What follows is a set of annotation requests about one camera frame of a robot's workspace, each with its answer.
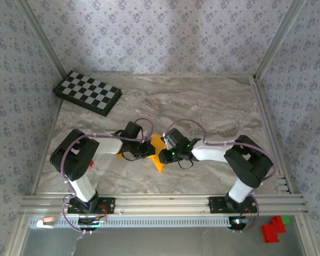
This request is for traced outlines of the aluminium right corner post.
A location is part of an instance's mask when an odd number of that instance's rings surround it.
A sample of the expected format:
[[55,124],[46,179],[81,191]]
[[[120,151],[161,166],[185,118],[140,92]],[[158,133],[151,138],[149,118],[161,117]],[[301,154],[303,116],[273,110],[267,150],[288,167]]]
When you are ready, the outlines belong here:
[[263,78],[263,75],[273,61],[276,53],[283,44],[286,35],[289,33],[306,2],[307,0],[292,0],[254,73],[254,80],[256,82]]

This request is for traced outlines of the aluminium corner post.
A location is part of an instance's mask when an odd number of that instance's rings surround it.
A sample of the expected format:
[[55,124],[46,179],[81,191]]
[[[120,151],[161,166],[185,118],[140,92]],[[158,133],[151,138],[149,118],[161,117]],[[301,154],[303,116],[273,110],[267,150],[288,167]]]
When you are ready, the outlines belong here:
[[283,44],[286,35],[289,33],[306,2],[307,0],[292,0],[254,73],[254,80],[256,82],[263,78],[263,75],[273,61],[276,53]]
[[53,46],[48,39],[46,33],[44,32],[36,14],[34,13],[33,9],[29,5],[27,0],[14,0],[17,4],[18,8],[24,15],[25,19],[29,23],[32,31],[34,32],[35,36],[37,37],[41,47],[43,48],[45,54],[49,58],[51,64],[54,66],[56,72],[61,78],[65,78],[67,72],[65,71],[64,67],[60,59],[58,58]]

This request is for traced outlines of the red toy brick stack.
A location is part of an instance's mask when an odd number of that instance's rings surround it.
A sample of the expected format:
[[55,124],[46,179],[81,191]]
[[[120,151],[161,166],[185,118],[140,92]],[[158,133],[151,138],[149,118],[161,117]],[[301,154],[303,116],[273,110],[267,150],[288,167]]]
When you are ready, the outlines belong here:
[[286,233],[285,224],[280,215],[274,216],[269,224],[261,226],[265,243],[278,243],[278,234]]

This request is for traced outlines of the aluminium left corner post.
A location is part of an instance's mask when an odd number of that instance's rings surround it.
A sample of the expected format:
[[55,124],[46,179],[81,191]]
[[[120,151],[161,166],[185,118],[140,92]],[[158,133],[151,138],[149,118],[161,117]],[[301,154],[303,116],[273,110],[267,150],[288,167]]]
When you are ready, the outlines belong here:
[[67,72],[65,71],[64,67],[60,59],[58,58],[53,46],[48,39],[46,33],[44,32],[36,14],[34,13],[33,9],[29,5],[27,0],[14,0],[17,4],[18,8],[24,15],[25,19],[29,23],[32,31],[34,32],[35,36],[37,37],[41,47],[43,48],[45,54],[49,58],[51,64],[54,66],[56,72],[61,78],[65,78]]

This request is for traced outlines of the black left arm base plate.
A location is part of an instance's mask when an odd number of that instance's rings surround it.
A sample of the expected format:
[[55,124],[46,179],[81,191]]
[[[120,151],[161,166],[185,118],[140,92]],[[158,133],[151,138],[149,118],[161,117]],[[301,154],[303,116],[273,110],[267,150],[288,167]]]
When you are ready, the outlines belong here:
[[114,197],[95,197],[89,202],[84,202],[77,197],[70,199],[67,206],[68,214],[113,214],[115,210]]

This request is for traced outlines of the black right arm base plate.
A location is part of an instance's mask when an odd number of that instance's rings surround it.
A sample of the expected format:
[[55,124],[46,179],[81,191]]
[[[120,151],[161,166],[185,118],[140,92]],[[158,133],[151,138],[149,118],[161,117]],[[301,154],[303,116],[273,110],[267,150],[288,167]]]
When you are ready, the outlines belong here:
[[210,213],[257,213],[257,206],[255,200],[248,196],[246,199],[237,203],[228,196],[213,196],[208,198],[208,206]]

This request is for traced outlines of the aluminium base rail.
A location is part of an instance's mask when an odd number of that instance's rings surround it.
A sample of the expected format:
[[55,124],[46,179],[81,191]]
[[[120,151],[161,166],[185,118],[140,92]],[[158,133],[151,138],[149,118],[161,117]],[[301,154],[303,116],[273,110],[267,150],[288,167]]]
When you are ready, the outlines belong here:
[[[197,217],[239,216],[239,213],[210,213],[208,198],[212,195],[176,194],[122,194],[113,195],[115,210],[109,217]],[[305,199],[299,194],[254,195],[257,213],[244,212],[244,216],[300,215],[308,212]],[[67,212],[63,194],[37,194],[24,196],[20,214],[29,216],[60,216]]]

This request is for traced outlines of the pink and white small object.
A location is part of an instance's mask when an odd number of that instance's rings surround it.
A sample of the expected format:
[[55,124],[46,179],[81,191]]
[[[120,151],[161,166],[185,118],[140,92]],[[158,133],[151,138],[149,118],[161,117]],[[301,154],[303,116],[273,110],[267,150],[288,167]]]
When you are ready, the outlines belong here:
[[55,217],[46,217],[46,218],[42,218],[39,219],[36,222],[36,227],[37,228],[53,228],[55,224]]

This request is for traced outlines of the aluminium right side rail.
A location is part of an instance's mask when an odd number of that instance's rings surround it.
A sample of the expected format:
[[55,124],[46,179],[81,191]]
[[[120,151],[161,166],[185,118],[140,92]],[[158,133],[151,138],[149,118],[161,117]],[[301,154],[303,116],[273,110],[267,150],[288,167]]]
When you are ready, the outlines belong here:
[[261,87],[261,84],[257,83],[255,80],[255,76],[251,77],[251,82],[255,94],[256,101],[259,105],[260,114],[263,120],[263,125],[266,130],[266,135],[269,140],[270,144],[270,150],[272,152],[273,158],[276,161],[277,165],[277,174],[279,180],[285,180],[285,186],[286,188],[283,188],[283,185],[280,185],[280,192],[282,193],[290,193],[294,194],[294,184],[290,179],[289,176],[289,168],[287,167],[283,152],[281,148],[280,141],[278,140],[276,136],[276,126],[275,123],[271,120],[271,111],[269,108],[269,105],[266,103],[265,99],[265,93],[263,92],[263,89]]

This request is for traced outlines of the black and grey checkerboard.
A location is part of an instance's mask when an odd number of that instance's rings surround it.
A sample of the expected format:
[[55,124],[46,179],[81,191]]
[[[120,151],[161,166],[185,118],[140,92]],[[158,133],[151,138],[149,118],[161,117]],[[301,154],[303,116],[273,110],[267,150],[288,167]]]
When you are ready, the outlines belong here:
[[106,117],[122,96],[122,90],[71,71],[53,92],[62,100]]

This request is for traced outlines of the aluminium left side rail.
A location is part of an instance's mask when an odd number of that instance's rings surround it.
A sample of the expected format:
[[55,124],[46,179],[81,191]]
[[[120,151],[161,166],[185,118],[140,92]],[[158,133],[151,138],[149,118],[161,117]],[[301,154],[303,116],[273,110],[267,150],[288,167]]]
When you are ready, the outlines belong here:
[[40,162],[40,164],[38,166],[37,173],[36,173],[36,176],[35,176],[35,180],[34,180],[32,188],[31,188],[31,192],[30,192],[30,194],[33,195],[33,196],[36,195],[36,193],[37,193],[38,184],[39,184],[39,181],[40,181],[40,178],[41,178],[42,170],[43,170],[43,167],[44,167],[44,164],[45,164],[45,160],[46,160],[46,157],[47,157],[47,152],[48,152],[48,149],[49,149],[52,137],[53,137],[53,131],[54,131],[55,126],[57,124],[57,120],[58,120],[58,117],[59,117],[59,112],[60,112],[62,103],[63,103],[63,100],[60,100],[60,102],[57,104],[57,109],[56,109],[55,113],[53,114],[52,125],[51,125],[51,128],[50,128],[50,130],[48,132],[48,135],[47,135],[46,146],[45,146],[44,151],[42,153],[41,162]]

